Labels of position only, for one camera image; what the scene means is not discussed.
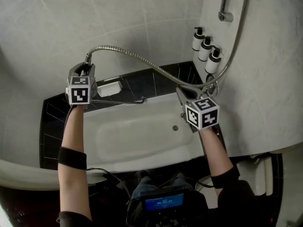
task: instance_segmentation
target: black elbow band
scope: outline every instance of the black elbow band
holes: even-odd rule
[[[60,147],[58,163],[72,168],[86,170],[86,154],[73,149]]]
[[[212,181],[214,188],[220,189],[224,188],[225,186],[229,185],[232,182],[235,182],[239,179],[240,173],[237,167],[233,167],[226,173],[223,173],[219,176],[212,176]]]

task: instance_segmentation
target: blue display screen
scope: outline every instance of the blue display screen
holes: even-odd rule
[[[146,211],[163,210],[183,204],[184,194],[145,200]]]

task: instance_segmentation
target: metal shower hose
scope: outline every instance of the metal shower hose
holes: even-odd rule
[[[167,77],[168,79],[170,79],[170,80],[172,80],[172,81],[174,81],[174,82],[176,82],[178,84],[185,85],[185,86],[190,86],[190,87],[204,88],[206,86],[209,86],[209,85],[212,85],[213,83],[215,83],[220,77],[223,76],[223,74],[227,71],[227,69],[231,65],[232,60],[233,60],[233,58],[234,58],[234,56],[236,54],[239,42],[240,42],[241,34],[242,34],[244,23],[245,23],[245,18],[246,18],[246,15],[247,15],[247,9],[248,9],[248,5],[249,5],[249,1],[250,0],[244,0],[243,1],[242,12],[241,12],[241,17],[240,17],[240,21],[239,21],[239,26],[238,26],[238,31],[237,31],[237,34],[236,34],[235,42],[233,44],[231,55],[230,55],[230,57],[229,57],[226,65],[225,65],[225,67],[219,73],[218,76],[216,76],[214,79],[212,79],[212,80],[210,80],[208,82],[205,82],[203,84],[190,84],[190,83],[184,82],[184,81],[182,81],[182,80],[180,80],[180,79],[178,79],[178,78],[170,75],[167,71],[163,70],[162,68],[158,67],[157,65],[155,65],[151,61],[143,58],[142,56],[140,56],[140,55],[138,55],[138,54],[136,54],[134,52],[128,51],[126,49],[123,49],[123,48],[120,48],[120,47],[116,47],[116,46],[100,45],[100,46],[93,47],[88,52],[87,57],[91,57],[91,54],[93,52],[95,52],[95,51],[108,50],[108,51],[119,52],[119,53],[126,54],[128,56],[134,57],[135,59],[138,59],[138,60],[142,61],[143,63],[145,63],[146,65],[152,67],[153,69],[155,69],[157,72],[159,72],[163,76]]]

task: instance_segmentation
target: grab bar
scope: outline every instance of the grab bar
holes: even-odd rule
[[[129,101],[109,101],[109,100],[91,100],[92,103],[106,103],[106,104],[142,104],[145,102],[145,97],[143,96],[140,102],[129,102]]]
[[[229,12],[225,12],[225,4],[226,4],[226,0],[222,0],[220,11],[219,11],[219,19],[221,21],[232,22],[233,15]]]

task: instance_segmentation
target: white bathtub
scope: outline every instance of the white bathtub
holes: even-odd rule
[[[142,105],[118,105],[85,113],[88,168],[137,171],[202,156],[199,135],[192,133],[181,113],[175,93],[150,98]]]

